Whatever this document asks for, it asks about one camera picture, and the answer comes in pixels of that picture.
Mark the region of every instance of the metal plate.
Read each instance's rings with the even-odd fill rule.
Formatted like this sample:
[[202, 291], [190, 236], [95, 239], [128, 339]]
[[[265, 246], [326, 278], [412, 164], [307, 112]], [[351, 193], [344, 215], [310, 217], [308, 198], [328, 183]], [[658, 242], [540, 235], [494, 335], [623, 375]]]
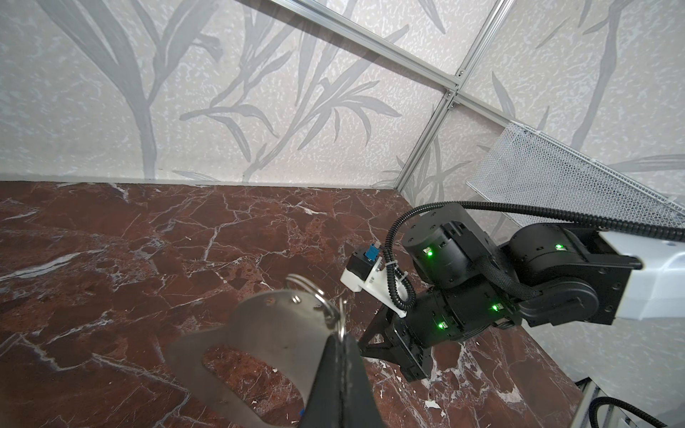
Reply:
[[209, 347], [226, 345], [280, 370], [307, 403], [328, 336], [321, 303], [310, 293], [278, 290], [245, 299], [226, 325], [188, 334], [167, 346], [167, 364], [191, 394], [218, 415], [245, 428], [269, 428], [203, 364]]

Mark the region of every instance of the blue connector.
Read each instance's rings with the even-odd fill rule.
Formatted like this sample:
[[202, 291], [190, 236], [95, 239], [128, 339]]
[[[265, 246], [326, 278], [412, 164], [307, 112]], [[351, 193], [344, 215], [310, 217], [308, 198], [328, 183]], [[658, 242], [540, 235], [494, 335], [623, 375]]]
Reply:
[[369, 245], [369, 249], [366, 250], [366, 253], [364, 253], [367, 259], [369, 259], [372, 262], [376, 261], [376, 258], [378, 257], [378, 248], [376, 248], [373, 244]]

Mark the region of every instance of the white wall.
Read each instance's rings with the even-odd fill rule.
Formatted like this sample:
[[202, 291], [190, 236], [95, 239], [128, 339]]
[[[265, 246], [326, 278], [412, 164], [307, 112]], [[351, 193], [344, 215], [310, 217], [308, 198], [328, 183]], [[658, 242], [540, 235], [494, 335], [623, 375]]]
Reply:
[[679, 0], [518, 0], [465, 90], [685, 194], [684, 20]]
[[[493, 0], [392, 3], [327, 5], [456, 69]], [[369, 187], [442, 90], [341, 40], [267, 0], [3, 1], [0, 178]]]

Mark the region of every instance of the leaf pattern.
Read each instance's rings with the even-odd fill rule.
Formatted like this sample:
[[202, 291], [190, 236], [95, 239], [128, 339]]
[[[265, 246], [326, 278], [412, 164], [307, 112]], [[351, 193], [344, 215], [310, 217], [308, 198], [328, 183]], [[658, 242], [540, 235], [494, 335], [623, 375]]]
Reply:
[[516, 109], [514, 108], [514, 102], [512, 101], [511, 97], [509, 96], [509, 92], [507, 92], [506, 88], [504, 88], [504, 85], [502, 82], [497, 79], [497, 76], [495, 76], [495, 72], [493, 71], [493, 86], [495, 87], [495, 94], [497, 94], [497, 98], [499, 99], [499, 104], [502, 106], [502, 111], [512, 118], [516, 117]]
[[336, 115], [336, 121], [335, 121], [335, 127], [336, 127], [336, 137], [333, 140], [333, 142], [336, 142], [338, 139], [338, 135], [340, 135], [340, 113], [338, 113], [338, 109], [333, 109], [333, 113]]
[[685, 154], [645, 156], [608, 166], [620, 173], [684, 170]]
[[[345, 11], [343, 16], [349, 18], [351, 16], [352, 10], [356, 5], [356, 0], [350, 0], [345, 6]], [[401, 37], [403, 37], [409, 31], [409, 26], [406, 25], [401, 29], [395, 31], [386, 37], [386, 40], [390, 42], [397, 42]], [[367, 52], [362, 58], [355, 61], [350, 67], [345, 69], [333, 82], [330, 82], [328, 78], [324, 77], [323, 74], [327, 70], [328, 66], [332, 63], [335, 58], [342, 38], [338, 35], [333, 35], [330, 43], [327, 44], [321, 56], [314, 67], [314, 72], [307, 89], [304, 94], [298, 98], [298, 108], [295, 112], [295, 116], [290, 122], [290, 126], [286, 130], [280, 141], [264, 155], [263, 158], [255, 159], [252, 164], [250, 164], [243, 173], [243, 181], [247, 182], [250, 180], [250, 176], [256, 171], [264, 168], [271, 161], [273, 161], [281, 151], [288, 145], [290, 140], [303, 129], [307, 129], [305, 136], [298, 145], [298, 150], [302, 150], [311, 144], [314, 138], [321, 132], [324, 126], [327, 124], [331, 116], [334, 117], [334, 127], [336, 128], [336, 135], [340, 134], [340, 108], [347, 108], [351, 110], [361, 121], [366, 132], [366, 144], [369, 143], [372, 134], [371, 120], [363, 109], [377, 112], [378, 114], [383, 114], [390, 117], [400, 117], [400, 113], [392, 109], [389, 105], [377, 100], [373, 97], [368, 97], [366, 95], [361, 95], [360, 93], [374, 87], [378, 82], [370, 81], [354, 88], [352, 85], [361, 77], [363, 72], [378, 59], [378, 54], [373, 52]], [[306, 59], [308, 54], [303, 55], [305, 62], [309, 60]], [[314, 90], [316, 87], [320, 86], [323, 90], [320, 95], [311, 104], [310, 101], [314, 96]]]
[[240, 148], [240, 151], [242, 151], [242, 154], [245, 156], [245, 159], [249, 162], [250, 161], [250, 144], [247, 142], [247, 139], [245, 138], [245, 134], [243, 134], [242, 129], [240, 126], [238, 126], [238, 123], [231, 119], [230, 117], [226, 116], [212, 116], [208, 115], [210, 119], [214, 119], [217, 122], [223, 123], [226, 125], [226, 128], [228, 128], [229, 131], [231, 131], [231, 134], [233, 134], [233, 137], [236, 139], [236, 143], [238, 143], [238, 147]]
[[585, 19], [588, 17], [588, 13], [590, 13], [590, 8], [593, 5], [593, 0], [585, 0], [583, 3], [583, 11], [580, 12], [580, 19], [578, 20], [578, 28], [582, 27], [583, 23], [585, 22]]
[[155, 80], [147, 97], [148, 104], [152, 104], [166, 78], [218, 8], [216, 1], [204, 0], [183, 0], [176, 8], [152, 59]]
[[[272, 6], [270, 3], [262, 2], [256, 18], [252, 16], [252, 9], [246, 5], [243, 6], [245, 15], [245, 43], [242, 47], [242, 53], [238, 63], [240, 70], [228, 87], [210, 101], [210, 107], [214, 107], [224, 101], [240, 85], [243, 86], [243, 91], [240, 99], [236, 103], [244, 101], [249, 91], [258, 83], [258, 81], [256, 82], [257, 77], [255, 76], [255, 73], [264, 68], [271, 56], [281, 46], [285, 39], [287, 39], [290, 33], [295, 29], [295, 25], [301, 20], [297, 15], [290, 18], [286, 25], [283, 26], [258, 53], [259, 46], [264, 43], [276, 21], [275, 6], [273, 6], [273, 8], [270, 8], [270, 6]], [[277, 70], [273, 65], [272, 62], [270, 72]], [[265, 73], [261, 73], [259, 75], [259, 81], [265, 76]]]
[[198, 116], [209, 116], [211, 114], [216, 115], [221, 113], [237, 113], [244, 117], [258, 118], [260, 121], [262, 121], [262, 123], [264, 123], [266, 128], [269, 130], [269, 132], [273, 134], [273, 136], [278, 137], [278, 134], [273, 129], [273, 125], [269, 121], [269, 118], [266, 117], [262, 110], [251, 104], [239, 104], [234, 105], [232, 107], [217, 106], [202, 110], [194, 110], [192, 112], [183, 113], [181, 116], [179, 116], [179, 120], [187, 121], [188, 119], [192, 119]]
[[545, 109], [545, 113], [543, 114], [543, 118], [540, 119], [540, 123], [538, 124], [538, 131], [544, 131], [545, 130], [545, 125], [547, 124], [547, 117], [549, 116], [549, 106]]
[[426, 12], [426, 15], [428, 15], [430, 20], [433, 21], [433, 24], [435, 24], [435, 26], [440, 30], [441, 33], [445, 34], [445, 26], [443, 25], [443, 22], [440, 20], [438, 8], [436, 8], [433, 0], [419, 0], [419, 4], [423, 8], [423, 11]]
[[221, 41], [214, 36], [207, 36], [206, 34], [199, 34], [192, 44], [193, 46], [201, 47], [209, 53], [215, 62], [219, 62], [223, 56], [223, 48]]
[[197, 180], [197, 181], [218, 181], [214, 177], [210, 177], [209, 175], [201, 174], [201, 173], [196, 173], [194, 171], [178, 171], [178, 170], [173, 170], [171, 171], [174, 174], [181, 175], [182, 177], [189, 178], [191, 180]]
[[264, 76], [271, 74], [274, 71], [286, 65], [291, 55], [292, 51], [287, 51], [275, 60], [269, 62], [266, 66], [264, 66], [264, 68], [262, 68], [257, 77], [255, 77], [255, 79], [250, 82], [251, 86], [257, 86], [262, 81], [262, 79], [264, 79]]
[[309, 66], [312, 63], [312, 58], [314, 57], [314, 48], [318, 35], [318, 25], [312, 22], [304, 23], [302, 27], [302, 39], [300, 42], [299, 64], [297, 67], [297, 98], [295, 99], [295, 105], [299, 103], [300, 97], [302, 96], [302, 88], [304, 87], [304, 81], [307, 77]]
[[604, 43], [604, 54], [599, 61], [599, 78], [597, 79], [597, 85], [595, 85], [595, 90], [593, 91], [593, 96], [590, 99], [590, 104], [585, 113], [585, 117], [581, 122], [578, 129], [573, 133], [571, 139], [571, 147], [580, 150], [585, 142], [585, 137], [587, 137], [590, 128], [595, 121], [597, 116], [597, 111], [599, 110], [599, 104], [604, 98], [604, 91], [611, 80], [611, 76], [616, 70], [616, 64], [618, 61], [618, 51], [617, 51], [617, 38], [619, 31], [619, 23], [621, 21], [621, 13], [623, 9], [632, 3], [633, 0], [614, 0], [609, 5], [609, 11], [607, 17], [596, 25], [583, 32], [583, 34], [593, 33], [598, 31], [604, 25], [609, 24], [609, 31], [607, 32], [606, 42]]
[[[142, 26], [156, 47], [153, 58], [155, 79], [153, 87], [146, 97], [138, 58], [136, 58], [129, 37], [102, 0], [78, 0], [80, 7], [74, 0], [36, 1], [43, 12], [107, 76], [126, 99], [140, 132], [143, 175], [145, 179], [154, 179], [157, 144], [152, 127], [150, 105], [192, 41], [200, 36], [200, 31], [216, 10], [216, 2], [214, 0], [183, 0], [172, 13], [162, 37], [160, 37], [152, 18], [139, 0], [130, 0]], [[90, 26], [90, 22], [82, 10], [90, 15], [105, 38], [106, 45], [105, 41], [100, 39], [97, 32]]]
[[[433, 175], [428, 175], [428, 170], [430, 169], [431, 155], [434, 156], [435, 173]], [[396, 159], [397, 164], [400, 167], [400, 170], [383, 171], [384, 173], [394, 174], [396, 175], [396, 177], [394, 179], [384, 179], [381, 181], [377, 181], [372, 185], [372, 187], [386, 188], [395, 185], [397, 177], [401, 174], [401, 169], [404, 169], [405, 166], [405, 162], [402, 159], [400, 159], [399, 157], [396, 157]], [[407, 181], [407, 184], [403, 190], [404, 197], [414, 207], [422, 205], [424, 203], [444, 201], [446, 178], [448, 178], [458, 169], [463, 168], [464, 166], [470, 163], [471, 161], [467, 160], [455, 164], [447, 170], [443, 170], [443, 157], [440, 148], [440, 139], [438, 136], [435, 136], [433, 142], [431, 143], [431, 146], [428, 147], [428, 150], [423, 155], [423, 159], [421, 160], [419, 168], [412, 174], [411, 177], [409, 177], [409, 180]], [[424, 189], [431, 185], [433, 187], [428, 198], [426, 200], [424, 200], [423, 198], [418, 199], [419, 195], [424, 191]]]
[[561, 29], [561, 27], [563, 27], [564, 24], [566, 23], [566, 21], [568, 21], [568, 20], [569, 20], [569, 19], [566, 18], [566, 19], [564, 19], [564, 20], [561, 22], [561, 24], [557, 25], [556, 28], [553, 29], [552, 32], [549, 33], [549, 35], [548, 35], [547, 37], [545, 37], [545, 38], [543, 39], [543, 41], [540, 42], [539, 45], [535, 46], [535, 49], [540, 49], [541, 47], [545, 46], [545, 44], [546, 44], [547, 42], [549, 42], [550, 40], [552, 40], [552, 38], [559, 32], [559, 30]]

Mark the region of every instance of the white debris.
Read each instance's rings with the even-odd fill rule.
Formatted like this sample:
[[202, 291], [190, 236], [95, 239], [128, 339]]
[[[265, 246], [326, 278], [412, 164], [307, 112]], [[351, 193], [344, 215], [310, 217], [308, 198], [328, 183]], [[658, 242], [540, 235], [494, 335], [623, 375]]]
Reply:
[[5, 220], [12, 220], [13, 218], [22, 218], [22, 217], [32, 216], [32, 215], [34, 215], [36, 212], [38, 212], [38, 210], [36, 210], [36, 211], [31, 211], [31, 212], [27, 212], [26, 214], [19, 214], [18, 216], [14, 216], [14, 217], [7, 217], [7, 218], [5, 218]]
[[40, 275], [44, 275], [48, 272], [52, 272], [55, 269], [59, 269], [62, 266], [65, 266], [69, 263], [71, 259], [76, 257], [79, 254], [82, 253], [94, 253], [96, 251], [79, 251], [78, 253], [71, 253], [67, 255], [63, 255], [62, 257], [57, 257], [51, 262], [47, 262], [45, 264], [41, 264], [40, 266], [31, 266], [29, 268], [24, 268], [20, 270], [16, 270], [12, 273], [8, 273], [7, 275], [3, 275], [0, 277], [0, 281], [5, 281], [6, 279], [11, 279], [11, 278], [34, 278]]
[[440, 409], [440, 405], [437, 404], [434, 400], [426, 400], [425, 401], [425, 406], [429, 409]]
[[495, 390], [495, 392], [505, 403], [520, 403], [523, 401], [523, 397], [519, 392], [519, 387], [516, 385], [514, 385], [514, 390], [511, 392], [500, 392], [498, 390]]

